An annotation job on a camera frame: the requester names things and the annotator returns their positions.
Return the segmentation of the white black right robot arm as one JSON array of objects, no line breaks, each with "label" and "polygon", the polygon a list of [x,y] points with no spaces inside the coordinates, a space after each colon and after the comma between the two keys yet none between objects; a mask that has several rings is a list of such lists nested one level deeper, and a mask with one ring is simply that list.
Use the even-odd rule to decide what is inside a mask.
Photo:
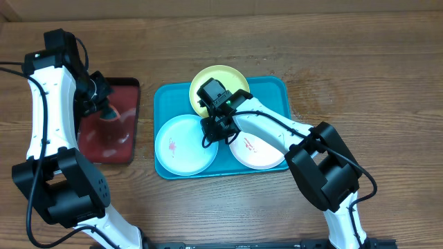
[{"label": "white black right robot arm", "polygon": [[361,227],[358,203],[372,193],[358,195],[359,179],[373,177],[360,166],[335,128],[321,122],[313,127],[286,118],[263,105],[245,90],[231,93],[210,78],[198,90],[199,104],[208,111],[201,122],[203,147],[213,142],[230,142],[240,132],[252,134],[284,154],[302,195],[323,212],[333,248],[369,248],[370,240]]}]

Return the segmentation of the yellow-green plate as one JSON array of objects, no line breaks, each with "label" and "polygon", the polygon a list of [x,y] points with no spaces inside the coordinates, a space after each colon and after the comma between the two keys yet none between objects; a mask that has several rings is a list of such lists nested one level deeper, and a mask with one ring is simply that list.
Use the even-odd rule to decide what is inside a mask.
[{"label": "yellow-green plate", "polygon": [[231,93],[237,90],[245,90],[250,92],[250,88],[246,78],[235,68],[225,65],[209,66],[193,78],[189,90],[190,103],[194,111],[202,118],[208,117],[206,107],[201,107],[199,104],[200,97],[197,95],[199,88],[207,82],[210,78],[220,81],[226,90]]}]

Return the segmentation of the light blue plate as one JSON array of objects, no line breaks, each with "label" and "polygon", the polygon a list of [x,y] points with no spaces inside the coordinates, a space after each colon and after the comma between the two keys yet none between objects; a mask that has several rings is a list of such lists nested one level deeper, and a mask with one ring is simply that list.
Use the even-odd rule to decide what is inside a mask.
[{"label": "light blue plate", "polygon": [[177,176],[193,176],[203,172],[215,160],[219,144],[209,147],[201,128],[202,118],[183,114],[168,120],[155,138],[157,160],[166,171]]}]

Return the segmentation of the orange sponge with green scourer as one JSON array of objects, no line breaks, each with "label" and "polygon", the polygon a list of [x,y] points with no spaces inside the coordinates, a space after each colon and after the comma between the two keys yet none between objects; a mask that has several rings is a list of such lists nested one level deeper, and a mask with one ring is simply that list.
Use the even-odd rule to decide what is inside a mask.
[{"label": "orange sponge with green scourer", "polygon": [[113,122],[120,118],[120,113],[113,105],[106,106],[100,114],[100,119],[106,122]]}]

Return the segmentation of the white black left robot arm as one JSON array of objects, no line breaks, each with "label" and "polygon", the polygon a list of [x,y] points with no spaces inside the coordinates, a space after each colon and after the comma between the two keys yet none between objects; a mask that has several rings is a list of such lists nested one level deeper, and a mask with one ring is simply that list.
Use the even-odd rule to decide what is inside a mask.
[{"label": "white black left robot arm", "polygon": [[70,234],[84,232],[100,248],[148,248],[143,231],[128,223],[112,206],[102,172],[78,149],[83,117],[100,113],[114,120],[112,88],[100,72],[89,73],[84,44],[62,29],[44,34],[44,50],[21,63],[33,99],[32,138],[23,163],[12,179],[27,198],[26,229],[38,213],[50,225]]}]

